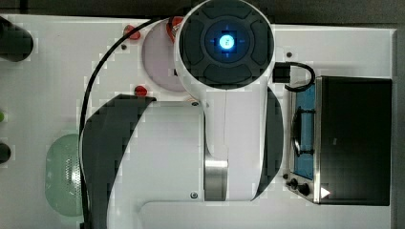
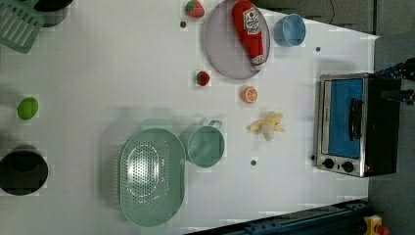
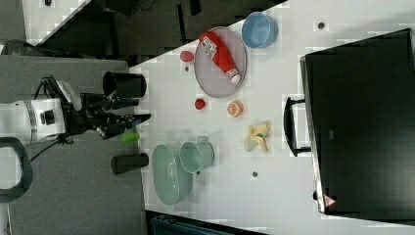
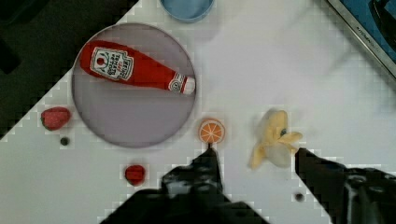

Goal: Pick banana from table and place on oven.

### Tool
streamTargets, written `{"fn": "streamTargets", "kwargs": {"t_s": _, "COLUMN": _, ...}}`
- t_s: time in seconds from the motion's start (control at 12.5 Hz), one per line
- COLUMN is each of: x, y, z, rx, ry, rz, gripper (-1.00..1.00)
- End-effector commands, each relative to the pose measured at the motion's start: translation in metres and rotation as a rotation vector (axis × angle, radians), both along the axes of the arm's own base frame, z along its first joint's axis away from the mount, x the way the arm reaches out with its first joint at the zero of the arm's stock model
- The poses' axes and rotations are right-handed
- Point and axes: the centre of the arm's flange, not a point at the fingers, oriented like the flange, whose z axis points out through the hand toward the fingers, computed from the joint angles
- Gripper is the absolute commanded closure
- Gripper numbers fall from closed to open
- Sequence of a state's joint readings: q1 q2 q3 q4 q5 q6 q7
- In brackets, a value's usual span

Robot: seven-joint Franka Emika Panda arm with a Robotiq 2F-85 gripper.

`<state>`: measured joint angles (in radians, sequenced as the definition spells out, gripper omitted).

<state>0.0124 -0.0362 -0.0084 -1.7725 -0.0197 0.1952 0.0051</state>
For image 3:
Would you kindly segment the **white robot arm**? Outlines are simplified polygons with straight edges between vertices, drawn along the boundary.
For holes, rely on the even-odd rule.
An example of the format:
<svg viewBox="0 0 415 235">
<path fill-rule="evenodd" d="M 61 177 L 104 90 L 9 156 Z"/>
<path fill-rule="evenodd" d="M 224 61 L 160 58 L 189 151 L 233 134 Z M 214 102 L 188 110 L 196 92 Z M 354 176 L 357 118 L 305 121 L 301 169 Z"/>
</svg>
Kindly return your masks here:
<svg viewBox="0 0 415 235">
<path fill-rule="evenodd" d="M 103 140 L 151 118 L 150 114 L 115 115 L 112 110 L 136 106 L 139 101 L 81 93 L 81 109 L 58 97 L 1 105 L 1 136 L 15 137 L 24 145 L 55 140 L 71 144 L 74 135 L 96 130 Z"/>
</svg>

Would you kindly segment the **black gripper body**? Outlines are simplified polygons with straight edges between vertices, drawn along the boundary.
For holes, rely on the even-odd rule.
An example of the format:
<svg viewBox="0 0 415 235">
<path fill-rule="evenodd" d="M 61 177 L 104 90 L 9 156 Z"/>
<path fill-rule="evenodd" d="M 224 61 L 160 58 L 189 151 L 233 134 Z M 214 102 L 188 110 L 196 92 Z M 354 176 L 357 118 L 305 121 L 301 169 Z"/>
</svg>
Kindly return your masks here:
<svg viewBox="0 0 415 235">
<path fill-rule="evenodd" d="M 81 110 L 77 111 L 74 105 L 65 98 L 62 101 L 66 129 L 64 136 L 69 138 L 104 125 L 107 116 L 101 106 L 95 106 L 96 102 L 102 102 L 104 99 L 103 94 L 81 93 Z"/>
</svg>

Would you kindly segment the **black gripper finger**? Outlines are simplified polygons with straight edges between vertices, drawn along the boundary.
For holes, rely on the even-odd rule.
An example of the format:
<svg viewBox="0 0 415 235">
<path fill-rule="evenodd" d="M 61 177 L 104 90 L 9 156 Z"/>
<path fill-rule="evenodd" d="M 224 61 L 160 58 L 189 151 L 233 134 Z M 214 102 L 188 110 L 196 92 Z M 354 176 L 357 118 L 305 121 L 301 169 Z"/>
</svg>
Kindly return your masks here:
<svg viewBox="0 0 415 235">
<path fill-rule="evenodd" d="M 109 110 L 134 107 L 139 105 L 138 99 L 115 97 L 110 99 Z"/>
<path fill-rule="evenodd" d="M 123 116 L 113 115 L 107 119 L 106 132 L 111 134 L 120 134 L 123 133 L 126 129 L 131 129 L 150 118 L 150 114 Z"/>
</svg>

